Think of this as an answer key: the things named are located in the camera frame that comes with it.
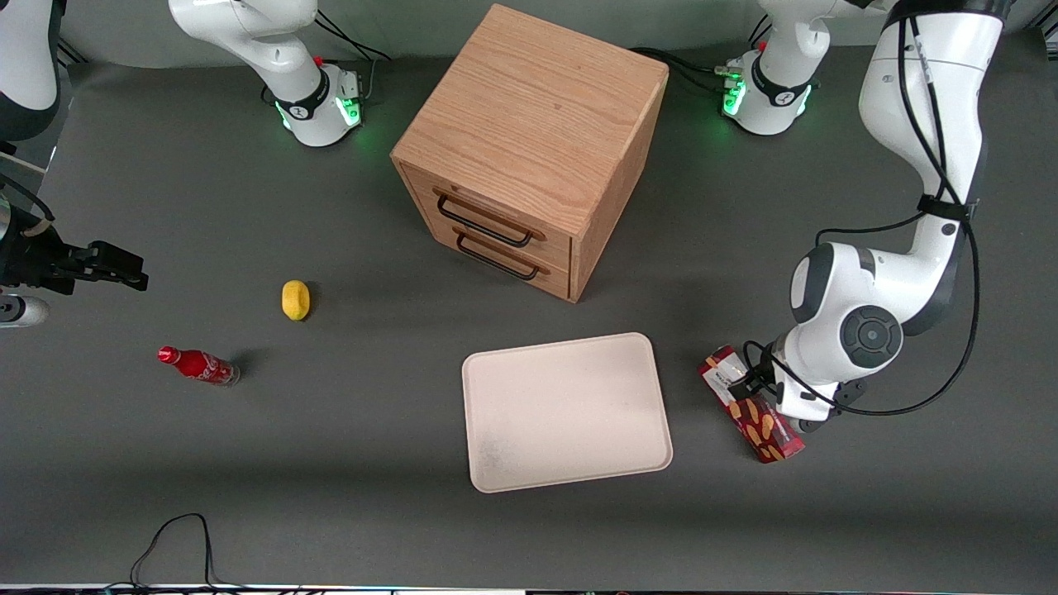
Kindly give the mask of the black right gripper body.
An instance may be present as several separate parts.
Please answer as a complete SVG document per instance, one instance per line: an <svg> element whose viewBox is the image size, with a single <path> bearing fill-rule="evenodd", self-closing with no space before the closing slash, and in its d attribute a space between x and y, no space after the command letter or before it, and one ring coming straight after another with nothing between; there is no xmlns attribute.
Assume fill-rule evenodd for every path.
<svg viewBox="0 0 1058 595"><path fill-rule="evenodd" d="M19 227L2 226L1 286L24 285L72 295L76 281L70 274L79 271L74 257L77 251L79 248L63 242L53 227L26 237Z"/></svg>

